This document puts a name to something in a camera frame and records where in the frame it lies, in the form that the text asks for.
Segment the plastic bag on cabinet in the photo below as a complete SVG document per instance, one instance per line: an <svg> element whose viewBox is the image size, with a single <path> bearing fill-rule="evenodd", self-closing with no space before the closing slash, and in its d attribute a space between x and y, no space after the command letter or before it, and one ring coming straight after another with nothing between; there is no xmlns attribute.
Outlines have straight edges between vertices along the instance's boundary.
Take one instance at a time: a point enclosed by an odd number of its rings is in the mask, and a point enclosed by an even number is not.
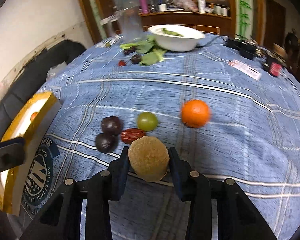
<svg viewBox="0 0 300 240"><path fill-rule="evenodd" d="M198 12L198 7L192 0L166 0L165 2L185 11Z"/></svg>

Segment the green grape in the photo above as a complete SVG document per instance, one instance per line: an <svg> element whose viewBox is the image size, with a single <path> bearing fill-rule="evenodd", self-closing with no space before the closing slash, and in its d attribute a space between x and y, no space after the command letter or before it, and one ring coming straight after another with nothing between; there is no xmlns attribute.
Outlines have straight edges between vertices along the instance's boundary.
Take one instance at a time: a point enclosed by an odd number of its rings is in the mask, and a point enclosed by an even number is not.
<svg viewBox="0 0 300 240"><path fill-rule="evenodd" d="M156 115L150 112L142 112L138 115L137 126L139 129L149 132L154 130L158 125Z"/></svg>

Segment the black sofa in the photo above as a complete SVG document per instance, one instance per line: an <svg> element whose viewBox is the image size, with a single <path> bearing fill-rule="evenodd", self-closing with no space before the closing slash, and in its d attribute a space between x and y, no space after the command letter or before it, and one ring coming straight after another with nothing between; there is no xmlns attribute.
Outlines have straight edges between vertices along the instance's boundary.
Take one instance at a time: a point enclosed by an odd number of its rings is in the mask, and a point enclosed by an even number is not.
<svg viewBox="0 0 300 240"><path fill-rule="evenodd" d="M69 64L85 51L81 43L64 40L49 50L44 49L26 65L23 74L12 83L0 101L0 141L25 103L46 82L50 68L63 62Z"/></svg>

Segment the red black small box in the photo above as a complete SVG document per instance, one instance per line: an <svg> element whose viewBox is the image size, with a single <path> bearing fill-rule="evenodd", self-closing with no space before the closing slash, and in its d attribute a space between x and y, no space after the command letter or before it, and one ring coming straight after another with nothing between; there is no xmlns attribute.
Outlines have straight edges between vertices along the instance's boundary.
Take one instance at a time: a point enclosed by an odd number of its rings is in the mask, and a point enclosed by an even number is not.
<svg viewBox="0 0 300 240"><path fill-rule="evenodd" d="M271 55L266 57L266 61L263 64L263 70L268 72L270 75L274 77L278 77L282 69L282 64L278 59L274 58Z"/></svg>

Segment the dark purple plum upper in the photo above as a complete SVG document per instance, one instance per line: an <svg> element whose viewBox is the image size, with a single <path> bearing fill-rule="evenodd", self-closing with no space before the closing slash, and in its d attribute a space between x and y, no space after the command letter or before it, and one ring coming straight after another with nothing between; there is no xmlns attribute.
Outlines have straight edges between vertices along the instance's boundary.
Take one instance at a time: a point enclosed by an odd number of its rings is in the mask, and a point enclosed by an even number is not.
<svg viewBox="0 0 300 240"><path fill-rule="evenodd" d="M123 129L123 122L117 116L108 116L101 121L101 129L105 134L119 135Z"/></svg>

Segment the dark purple plum lower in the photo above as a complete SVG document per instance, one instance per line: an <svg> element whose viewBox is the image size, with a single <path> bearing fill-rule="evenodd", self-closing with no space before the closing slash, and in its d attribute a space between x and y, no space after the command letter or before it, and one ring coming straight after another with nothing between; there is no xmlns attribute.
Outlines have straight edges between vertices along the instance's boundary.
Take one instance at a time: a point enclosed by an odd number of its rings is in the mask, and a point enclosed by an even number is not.
<svg viewBox="0 0 300 240"><path fill-rule="evenodd" d="M111 134L100 133L96 136L95 145L98 151L109 153L117 147L117 137Z"/></svg>

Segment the blue plaid tablecloth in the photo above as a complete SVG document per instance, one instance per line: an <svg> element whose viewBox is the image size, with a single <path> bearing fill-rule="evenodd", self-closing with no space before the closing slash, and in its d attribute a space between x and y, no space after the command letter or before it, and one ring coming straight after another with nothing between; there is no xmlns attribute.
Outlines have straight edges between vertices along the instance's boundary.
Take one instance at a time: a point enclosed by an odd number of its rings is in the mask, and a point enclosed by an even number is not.
<svg viewBox="0 0 300 240"><path fill-rule="evenodd" d="M156 115L150 132L174 147L194 170L210 179L232 178L248 195L278 239L290 239L300 225L300 84L286 70L278 77L207 35L203 48L166 53L149 67L130 63L118 45L94 46L47 81L61 109L46 137L55 144L49 191L38 205L25 198L11 222L23 232L66 178L81 181L105 170L124 144L109 153L95 146L103 118L115 115L136 127L142 112ZM118 62L126 65L119 67ZM259 80L228 65L237 60L261 73ZM190 128L181 108L204 101L210 121Z"/></svg>

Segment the clear glass pitcher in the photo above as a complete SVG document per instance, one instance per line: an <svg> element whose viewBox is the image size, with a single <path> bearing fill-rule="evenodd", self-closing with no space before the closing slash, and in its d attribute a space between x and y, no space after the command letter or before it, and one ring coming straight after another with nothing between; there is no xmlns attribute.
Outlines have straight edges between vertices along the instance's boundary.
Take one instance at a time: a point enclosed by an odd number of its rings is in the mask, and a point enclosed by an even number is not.
<svg viewBox="0 0 300 240"><path fill-rule="evenodd" d="M108 17L106 26L109 34L111 37L119 40L119 36L115 33L113 26L115 22L119 25L119 31L125 43L135 43L143 40L143 28L137 6L119 9Z"/></svg>

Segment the far red date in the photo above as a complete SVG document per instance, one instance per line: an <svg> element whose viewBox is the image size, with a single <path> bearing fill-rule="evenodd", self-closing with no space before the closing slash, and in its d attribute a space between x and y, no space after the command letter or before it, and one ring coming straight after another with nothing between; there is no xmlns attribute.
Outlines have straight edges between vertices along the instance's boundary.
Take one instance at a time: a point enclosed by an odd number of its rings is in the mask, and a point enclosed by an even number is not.
<svg viewBox="0 0 300 240"><path fill-rule="evenodd" d="M118 62L118 66L119 66L119 67L122 67L122 66L125 66L125 65L126 65L125 61L120 60L120 61Z"/></svg>

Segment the wooden cabinet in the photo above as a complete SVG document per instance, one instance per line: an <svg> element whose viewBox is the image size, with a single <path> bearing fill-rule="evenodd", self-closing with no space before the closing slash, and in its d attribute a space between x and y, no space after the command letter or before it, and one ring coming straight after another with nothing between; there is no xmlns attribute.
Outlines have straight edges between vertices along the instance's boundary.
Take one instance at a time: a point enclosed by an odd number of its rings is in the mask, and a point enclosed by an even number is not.
<svg viewBox="0 0 300 240"><path fill-rule="evenodd" d="M110 37L101 20L119 9L137 6L143 31L154 25L178 24L204 33L243 36L261 42L265 0L206 0L206 13L185 11L166 0L147 0L149 13L143 14L139 0L78 0L94 43ZM192 0L198 7L197 0Z"/></svg>

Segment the red jujube date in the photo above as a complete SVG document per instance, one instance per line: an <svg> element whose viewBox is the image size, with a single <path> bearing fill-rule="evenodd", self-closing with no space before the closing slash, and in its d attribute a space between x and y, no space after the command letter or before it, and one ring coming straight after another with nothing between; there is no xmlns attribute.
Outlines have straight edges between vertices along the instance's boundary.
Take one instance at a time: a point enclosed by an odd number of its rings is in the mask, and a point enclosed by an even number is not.
<svg viewBox="0 0 300 240"><path fill-rule="evenodd" d="M146 136L146 132L139 128L129 128L121 132L121 141L125 144L131 144L133 141Z"/></svg>

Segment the small orange in tray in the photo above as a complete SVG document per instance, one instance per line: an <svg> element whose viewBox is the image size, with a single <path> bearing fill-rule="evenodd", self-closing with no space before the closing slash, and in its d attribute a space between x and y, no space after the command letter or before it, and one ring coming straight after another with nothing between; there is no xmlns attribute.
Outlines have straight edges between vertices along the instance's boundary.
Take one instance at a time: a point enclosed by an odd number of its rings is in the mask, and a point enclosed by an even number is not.
<svg viewBox="0 0 300 240"><path fill-rule="evenodd" d="M37 116L38 112L34 112L32 113L31 117L30 117L30 122L33 122L33 120L35 119L35 117Z"/></svg>

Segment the green leafy vegetables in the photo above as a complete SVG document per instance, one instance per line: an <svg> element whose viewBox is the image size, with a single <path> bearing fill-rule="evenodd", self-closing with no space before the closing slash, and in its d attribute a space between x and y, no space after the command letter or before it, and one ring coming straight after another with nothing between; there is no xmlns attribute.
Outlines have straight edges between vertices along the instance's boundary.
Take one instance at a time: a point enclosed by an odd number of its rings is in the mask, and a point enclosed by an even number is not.
<svg viewBox="0 0 300 240"><path fill-rule="evenodd" d="M131 53L132 56L135 54L142 56L142 61L139 63L142 66L151 66L164 61L166 50L157 44L153 35L148 35L145 40L121 44L120 48L124 50L125 48L129 48L131 46L136 47L136 51Z"/></svg>

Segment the large orange fruit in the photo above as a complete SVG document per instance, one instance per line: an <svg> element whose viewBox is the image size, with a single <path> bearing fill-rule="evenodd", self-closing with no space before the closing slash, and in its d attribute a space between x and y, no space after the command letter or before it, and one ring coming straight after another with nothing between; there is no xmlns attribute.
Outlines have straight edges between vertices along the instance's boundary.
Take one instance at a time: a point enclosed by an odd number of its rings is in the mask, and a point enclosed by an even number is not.
<svg viewBox="0 0 300 240"><path fill-rule="evenodd" d="M203 127L210 121L210 117L210 109L202 100L187 101L181 108L181 120L190 128Z"/></svg>

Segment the far dark plum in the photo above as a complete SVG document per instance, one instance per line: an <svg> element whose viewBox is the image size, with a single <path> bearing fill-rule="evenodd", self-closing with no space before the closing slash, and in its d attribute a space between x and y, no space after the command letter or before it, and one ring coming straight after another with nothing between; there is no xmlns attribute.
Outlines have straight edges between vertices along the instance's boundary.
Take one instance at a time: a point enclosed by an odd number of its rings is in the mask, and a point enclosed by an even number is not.
<svg viewBox="0 0 300 240"><path fill-rule="evenodd" d="M139 54L135 54L131 57L132 64L139 64L142 61L142 56Z"/></svg>

